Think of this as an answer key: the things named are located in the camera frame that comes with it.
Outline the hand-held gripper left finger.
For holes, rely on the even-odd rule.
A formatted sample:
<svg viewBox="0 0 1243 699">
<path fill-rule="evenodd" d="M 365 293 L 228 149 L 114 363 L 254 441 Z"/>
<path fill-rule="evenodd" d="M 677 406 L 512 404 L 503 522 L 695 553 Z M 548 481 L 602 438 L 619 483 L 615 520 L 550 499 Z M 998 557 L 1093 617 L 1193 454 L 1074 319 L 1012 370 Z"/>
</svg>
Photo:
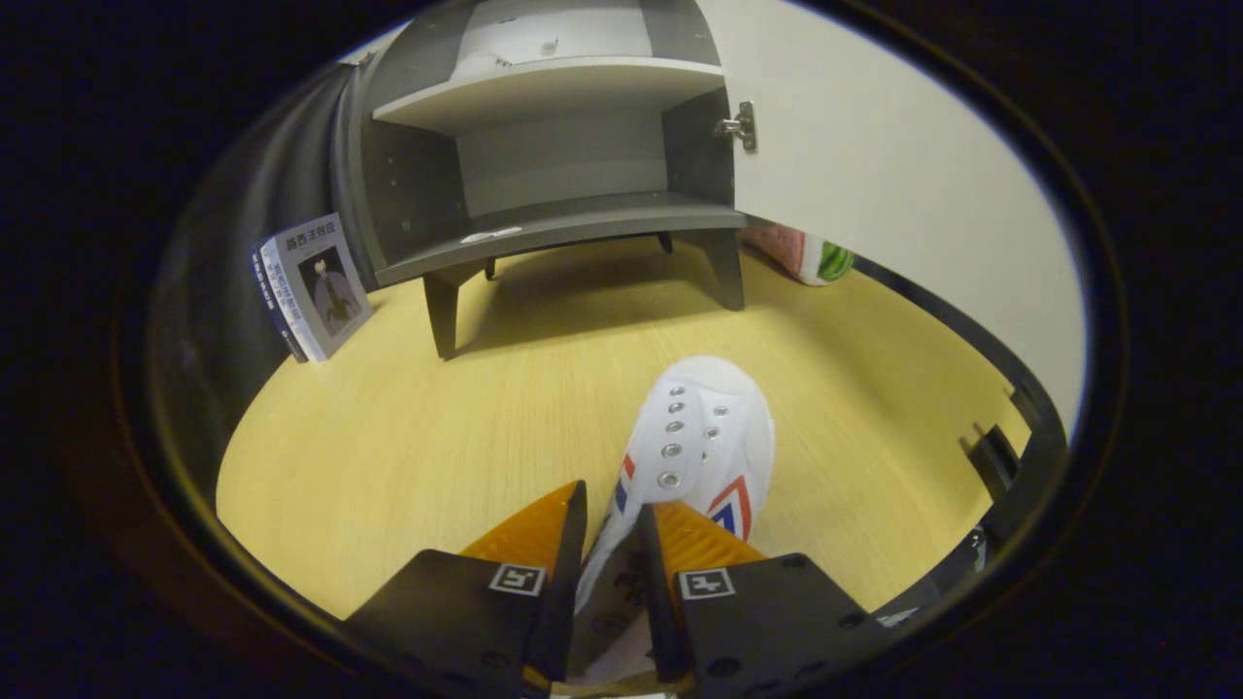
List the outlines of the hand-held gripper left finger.
<svg viewBox="0 0 1243 699">
<path fill-rule="evenodd" d="M 433 697 L 547 697 L 567 677 L 587 529 L 566 483 L 461 552 L 424 549 L 346 629 Z"/>
</svg>

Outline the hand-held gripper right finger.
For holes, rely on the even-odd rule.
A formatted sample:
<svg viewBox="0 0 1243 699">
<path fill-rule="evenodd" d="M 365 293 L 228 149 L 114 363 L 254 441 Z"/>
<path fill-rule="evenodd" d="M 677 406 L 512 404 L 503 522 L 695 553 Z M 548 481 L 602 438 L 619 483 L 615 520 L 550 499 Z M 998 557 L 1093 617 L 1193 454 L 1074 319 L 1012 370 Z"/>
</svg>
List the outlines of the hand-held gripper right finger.
<svg viewBox="0 0 1243 699">
<path fill-rule="evenodd" d="M 682 697 L 809 697 L 888 646 L 807 553 L 759 553 L 681 501 L 643 506 L 635 531 L 658 680 Z"/>
</svg>

